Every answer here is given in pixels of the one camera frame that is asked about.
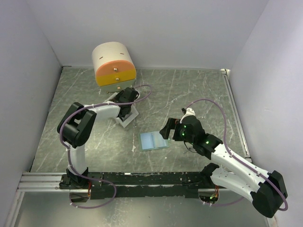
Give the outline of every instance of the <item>gray marble floor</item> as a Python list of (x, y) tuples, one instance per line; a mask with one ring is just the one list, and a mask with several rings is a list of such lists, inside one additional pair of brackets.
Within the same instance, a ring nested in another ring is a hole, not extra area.
[[(207, 97), (221, 104), (226, 112), (227, 141), (231, 149), (244, 155), (232, 106), (223, 76), (218, 70), (137, 70), (136, 84), (151, 84), (151, 96), (136, 104), (139, 116), (125, 129), (115, 120), (96, 122), (86, 143), (86, 161), (90, 171), (157, 172), (199, 171), (210, 161), (187, 152), (182, 142), (170, 147), (140, 151), (139, 134), (159, 131), (169, 117), (181, 118), (182, 107), (193, 100)], [(141, 95), (147, 94), (140, 88)], [(73, 102), (102, 103), (106, 94), (95, 82), (93, 69), (64, 68), (37, 149), (32, 172), (64, 172), (67, 167), (65, 148), (60, 144), (56, 128)], [(223, 118), (209, 102), (193, 105), (205, 131), (223, 136)]]

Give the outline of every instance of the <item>white enclosure wall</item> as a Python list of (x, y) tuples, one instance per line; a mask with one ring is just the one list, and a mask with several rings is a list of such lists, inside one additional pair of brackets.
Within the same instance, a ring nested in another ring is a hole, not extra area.
[(60, 65), (25, 0), (0, 0), (0, 226), (30, 168)]
[(268, 0), (27, 0), (62, 65), (122, 42), (136, 67), (231, 68)]
[(289, 210), (280, 227), (301, 227), (303, 2), (271, 0), (232, 68), (231, 86), (255, 164), (279, 171)]

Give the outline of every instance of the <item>table surface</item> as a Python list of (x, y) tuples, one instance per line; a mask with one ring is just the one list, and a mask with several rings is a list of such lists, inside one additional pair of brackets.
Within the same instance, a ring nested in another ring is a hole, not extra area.
[[(184, 197), (116, 198), (92, 210), (69, 205), (66, 192), (26, 192), (15, 227), (267, 227), (248, 200), (228, 207), (203, 206), (199, 199)], [(239, 195), (220, 192), (220, 203)], [(84, 206), (105, 202), (89, 201)]]
[[(90, 171), (167, 172), (200, 171), (210, 161), (188, 152), (183, 142), (170, 141), (169, 148), (140, 151), (139, 134), (159, 131), (169, 117), (181, 118), (182, 107), (202, 97), (218, 102), (227, 115), (227, 142), (244, 156), (226, 82), (219, 70), (138, 69), (136, 84), (150, 84), (151, 96), (136, 104), (139, 115), (125, 129), (115, 120), (95, 122), (86, 143)], [(147, 94), (143, 87), (141, 95)], [(102, 91), (93, 69), (65, 67), (59, 80), (31, 172), (65, 172), (65, 148), (56, 131), (58, 123), (73, 102), (84, 105), (102, 103), (111, 94)], [(223, 137), (223, 117), (210, 102), (192, 106), (206, 132)]]

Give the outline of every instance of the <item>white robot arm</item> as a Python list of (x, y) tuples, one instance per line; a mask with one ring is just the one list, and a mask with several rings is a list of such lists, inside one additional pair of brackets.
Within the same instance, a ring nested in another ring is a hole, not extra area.
[[(198, 154), (215, 162), (215, 164), (211, 163), (209, 168), (206, 166), (204, 171), (213, 184), (238, 193), (251, 201), (261, 214), (272, 217), (287, 198), (282, 175), (277, 171), (269, 173), (255, 166), (230, 148), (227, 151), (220, 139), (205, 133), (193, 109), (182, 109), (182, 111), (184, 115), (181, 119), (168, 119), (167, 124), (160, 131), (162, 137), (167, 139), (170, 130), (175, 130), (173, 140), (192, 144)], [(227, 172), (217, 164), (228, 168), (231, 172)]]
[[(130, 103), (139, 98), (139, 92), (133, 88), (127, 88), (119, 93), (114, 93), (111, 97), (105, 100), (107, 105), (90, 108), (81, 112), (71, 119), (63, 129), (64, 141), (70, 144), (71, 147), (71, 162), (73, 168), (80, 174), (87, 170), (85, 162), (85, 143), (88, 140), (93, 124), (95, 121), (102, 121), (113, 118), (124, 128), (139, 115), (134, 105), (114, 105), (114, 103)], [(57, 131), (60, 131), (62, 123), (71, 115), (71, 113), (86, 107), (80, 103), (73, 103), (64, 118), (58, 125)]]

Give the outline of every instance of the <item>purple cable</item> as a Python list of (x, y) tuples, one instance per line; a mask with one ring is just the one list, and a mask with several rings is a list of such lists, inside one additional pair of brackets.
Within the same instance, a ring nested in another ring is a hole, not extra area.
[[(221, 111), (222, 115), (223, 115), (223, 119), (224, 119), (224, 133), (223, 133), (223, 143), (224, 143), (224, 146), (226, 148), (226, 151), (229, 153), (230, 156), (232, 156), (234, 159), (236, 159), (238, 162), (240, 162), (242, 165), (244, 165), (245, 167), (247, 167), (248, 169), (250, 169), (252, 172), (256, 173), (257, 175), (261, 176), (264, 180), (266, 180), (275, 190), (276, 192), (281, 196), (284, 204), (285, 204), (285, 207), (284, 208), (279, 208), (279, 210), (281, 211), (286, 211), (288, 210), (288, 203), (286, 201), (286, 198), (284, 197), (284, 195), (282, 194), (282, 192), (274, 185), (274, 183), (272, 183), (267, 177), (265, 177), (263, 174), (261, 173), (258, 173), (257, 170), (255, 170), (254, 168), (250, 167), (249, 165), (247, 165), (245, 162), (243, 162), (241, 159), (235, 157), (234, 155), (232, 155), (231, 151), (229, 150), (228, 148), (228, 145), (227, 145), (227, 142), (226, 142), (226, 131), (227, 131), (227, 123), (226, 123), (226, 116), (225, 116), (225, 113), (224, 113), (224, 110), (222, 109), (222, 107), (219, 106), (219, 104), (217, 104), (215, 101), (211, 100), (211, 99), (208, 99), (208, 98), (200, 98), (196, 101), (193, 101), (191, 102), (186, 108), (189, 108), (192, 104), (198, 102), (198, 101), (209, 101), (213, 104), (215, 104)], [(226, 203), (226, 204), (218, 204), (217, 206), (228, 206), (228, 205), (232, 205), (232, 204), (235, 204), (236, 202), (239, 202), (240, 200), (237, 200), (235, 202), (232, 202), (232, 203)]]
[(83, 107), (83, 108), (81, 108), (81, 109), (79, 109), (79, 110), (73, 112), (73, 113), (72, 113), (72, 114), (63, 122), (63, 124), (62, 124), (62, 126), (61, 126), (61, 128), (60, 128), (60, 131), (59, 131), (59, 139), (60, 139), (60, 142), (62, 143), (62, 145), (66, 147), (66, 150), (67, 150), (67, 158), (68, 158), (68, 164), (69, 164), (69, 166), (71, 167), (72, 171), (73, 171), (76, 175), (78, 175), (78, 176), (80, 176), (80, 177), (82, 177), (82, 178), (85, 178), (85, 179), (88, 179), (88, 180), (91, 180), (91, 181), (98, 181), (98, 182), (105, 182), (105, 183), (108, 183), (108, 184), (112, 185), (112, 186), (114, 187), (114, 190), (115, 190), (113, 197), (112, 197), (109, 201), (107, 201), (107, 202), (105, 202), (105, 203), (103, 203), (103, 204), (101, 204), (101, 205), (94, 206), (94, 207), (77, 206), (76, 204), (74, 204), (74, 203), (71, 201), (71, 196), (70, 196), (70, 202), (71, 202), (71, 205), (72, 205), (72, 206), (74, 206), (74, 207), (76, 207), (76, 208), (82, 208), (82, 209), (94, 209), (94, 208), (103, 207), (103, 206), (109, 204), (111, 201), (114, 200), (114, 198), (115, 198), (115, 196), (116, 196), (116, 194), (117, 194), (117, 188), (116, 188), (116, 186), (114, 185), (114, 183), (112, 183), (112, 182), (110, 182), (110, 181), (103, 180), (103, 179), (96, 179), (96, 178), (87, 177), (87, 176), (83, 176), (83, 175), (81, 175), (81, 174), (79, 174), (79, 173), (77, 172), (77, 170), (73, 167), (73, 165), (72, 165), (72, 163), (71, 163), (71, 147), (70, 147), (69, 145), (65, 144), (64, 141), (63, 141), (62, 132), (63, 132), (64, 126), (66, 125), (66, 123), (67, 123), (68, 121), (70, 121), (70, 119), (71, 119), (73, 116), (77, 115), (78, 113), (80, 113), (80, 112), (83, 111), (83, 110), (91, 109), (91, 108), (94, 108), (94, 107), (100, 107), (100, 106), (104, 106), (104, 105), (132, 105), (132, 104), (138, 103), (138, 102), (140, 102), (140, 101), (142, 101), (142, 100), (145, 100), (148, 96), (151, 95), (151, 93), (152, 93), (152, 87), (151, 87), (151, 85), (148, 85), (148, 84), (145, 84), (145, 85), (144, 85), (144, 84), (143, 84), (143, 85), (138, 85), (138, 86), (136, 86), (136, 87), (134, 87), (134, 88), (139, 88), (139, 87), (149, 87), (149, 88), (150, 88), (150, 91), (149, 91), (149, 93), (148, 93), (145, 97), (140, 98), (140, 99), (138, 99), (138, 100), (135, 100), (135, 101), (133, 101), (133, 102), (131, 102), (131, 103), (100, 103), (100, 104), (96, 104), (96, 105), (89, 105), (89, 106)]

